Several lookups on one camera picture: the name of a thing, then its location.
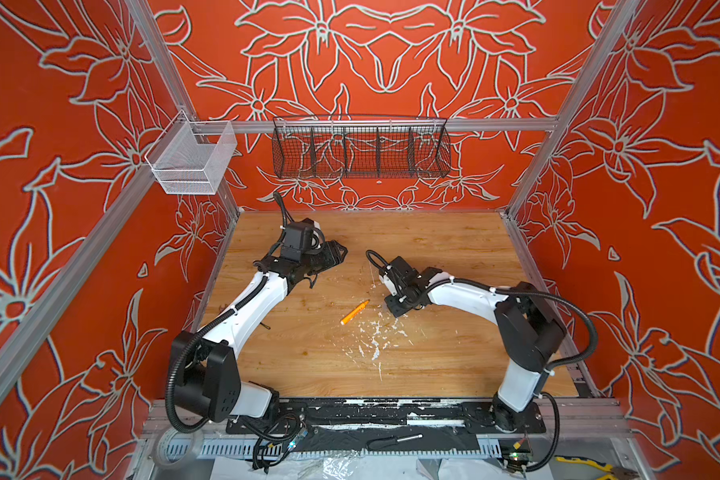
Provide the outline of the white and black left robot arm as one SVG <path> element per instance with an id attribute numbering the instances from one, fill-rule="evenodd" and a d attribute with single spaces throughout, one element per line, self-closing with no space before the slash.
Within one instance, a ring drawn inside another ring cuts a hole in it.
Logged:
<path id="1" fill-rule="evenodd" d="M 254 330 L 298 283 L 313 286 L 347 255 L 345 246 L 327 240 L 309 218 L 282 226 L 277 241 L 254 263 L 256 272 L 243 292 L 207 325 L 173 340 L 164 396 L 173 428 L 192 433 L 231 416 L 267 416 L 276 393 L 243 381 L 237 359 Z"/>

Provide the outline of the orange highlighter pen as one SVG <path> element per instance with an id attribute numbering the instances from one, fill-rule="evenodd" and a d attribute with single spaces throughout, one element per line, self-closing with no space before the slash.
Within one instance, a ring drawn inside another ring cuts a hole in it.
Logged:
<path id="1" fill-rule="evenodd" d="M 341 325 L 346 325 L 350 321 L 352 321 L 358 314 L 360 314 L 368 305 L 370 304 L 370 300 L 365 300 L 362 303 L 358 304 L 356 307 L 354 307 L 349 313 L 347 313 L 341 320 Z"/>

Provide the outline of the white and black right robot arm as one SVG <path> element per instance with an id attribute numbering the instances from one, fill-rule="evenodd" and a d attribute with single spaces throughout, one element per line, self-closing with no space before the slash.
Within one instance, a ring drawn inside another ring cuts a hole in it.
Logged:
<path id="1" fill-rule="evenodd" d="M 562 326 L 540 292 L 527 282 L 490 287 L 434 267 L 418 271 L 401 257 L 377 270 L 389 291 L 386 307 L 396 317 L 437 305 L 476 315 L 498 328 L 509 363 L 492 398 L 492 421 L 506 433 L 521 426 L 564 339 Z"/>

